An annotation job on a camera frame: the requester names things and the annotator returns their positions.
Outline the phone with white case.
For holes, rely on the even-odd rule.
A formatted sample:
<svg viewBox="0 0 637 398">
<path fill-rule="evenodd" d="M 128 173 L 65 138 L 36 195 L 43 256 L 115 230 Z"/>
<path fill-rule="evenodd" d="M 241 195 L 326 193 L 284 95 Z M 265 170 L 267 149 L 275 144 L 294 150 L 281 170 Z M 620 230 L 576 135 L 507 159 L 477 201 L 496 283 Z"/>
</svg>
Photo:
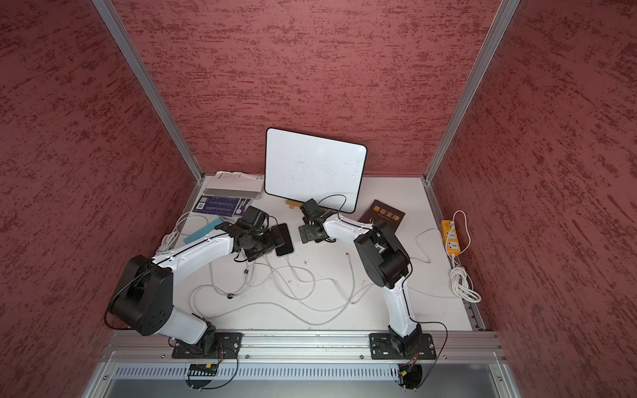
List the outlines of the phone with white case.
<svg viewBox="0 0 637 398">
<path fill-rule="evenodd" d="M 278 234 L 278 243 L 275 248 L 275 253 L 278 257 L 284 257 L 292 254 L 295 251 L 293 242 L 291 240 L 290 230 L 286 223 L 280 224 L 275 227 Z"/>
</svg>

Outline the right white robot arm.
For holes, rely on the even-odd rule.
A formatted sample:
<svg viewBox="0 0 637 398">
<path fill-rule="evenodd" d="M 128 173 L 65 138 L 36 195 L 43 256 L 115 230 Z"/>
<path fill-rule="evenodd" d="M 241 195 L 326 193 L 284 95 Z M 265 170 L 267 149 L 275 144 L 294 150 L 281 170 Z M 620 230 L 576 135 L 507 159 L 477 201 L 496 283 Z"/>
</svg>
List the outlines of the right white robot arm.
<svg viewBox="0 0 637 398">
<path fill-rule="evenodd" d="M 413 353 L 422 329 L 412 319 L 406 293 L 411 260 L 391 227 L 384 222 L 364 224 L 349 220 L 335 210 L 323 209 L 315 200 L 305 202 L 300 210 L 303 243 L 340 240 L 356 249 L 368 277 L 383 291 L 392 349 L 402 358 Z"/>
</svg>

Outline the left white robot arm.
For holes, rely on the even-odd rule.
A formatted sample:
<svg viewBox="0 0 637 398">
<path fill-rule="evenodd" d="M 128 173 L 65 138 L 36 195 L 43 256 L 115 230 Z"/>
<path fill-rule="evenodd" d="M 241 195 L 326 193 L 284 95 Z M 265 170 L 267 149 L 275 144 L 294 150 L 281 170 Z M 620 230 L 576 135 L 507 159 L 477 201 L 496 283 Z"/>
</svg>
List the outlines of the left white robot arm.
<svg viewBox="0 0 637 398">
<path fill-rule="evenodd" d="M 216 328 L 174 304 L 174 289 L 187 277 L 233 253 L 254 261 L 282 247 L 277 227 L 245 220 L 222 222 L 213 233 L 153 258 L 137 255 L 124 267 L 106 313 L 142 336 L 163 335 L 195 355 L 207 355 L 216 344 Z"/>
</svg>

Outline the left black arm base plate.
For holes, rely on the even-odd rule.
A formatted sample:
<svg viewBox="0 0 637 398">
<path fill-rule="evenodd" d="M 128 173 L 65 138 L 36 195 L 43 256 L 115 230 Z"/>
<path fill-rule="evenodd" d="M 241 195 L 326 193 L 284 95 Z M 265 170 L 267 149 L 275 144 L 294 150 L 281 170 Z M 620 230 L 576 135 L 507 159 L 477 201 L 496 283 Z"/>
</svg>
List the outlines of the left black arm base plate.
<svg viewBox="0 0 637 398">
<path fill-rule="evenodd" d="M 236 359 L 243 337 L 243 333 L 237 332 L 209 332 L 198 343 L 177 340 L 172 359 Z"/>
</svg>

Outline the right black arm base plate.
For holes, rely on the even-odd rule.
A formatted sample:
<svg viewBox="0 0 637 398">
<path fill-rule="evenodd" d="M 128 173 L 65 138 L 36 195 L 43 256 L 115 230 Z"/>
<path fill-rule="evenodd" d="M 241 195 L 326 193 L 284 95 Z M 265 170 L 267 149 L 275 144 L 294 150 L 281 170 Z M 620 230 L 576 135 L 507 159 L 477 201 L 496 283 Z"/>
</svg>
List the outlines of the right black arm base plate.
<svg viewBox="0 0 637 398">
<path fill-rule="evenodd" d="M 434 360 L 436 347 L 429 333 L 415 337 L 399 338 L 391 333 L 370 333 L 368 335 L 371 358 L 373 360 Z"/>
</svg>

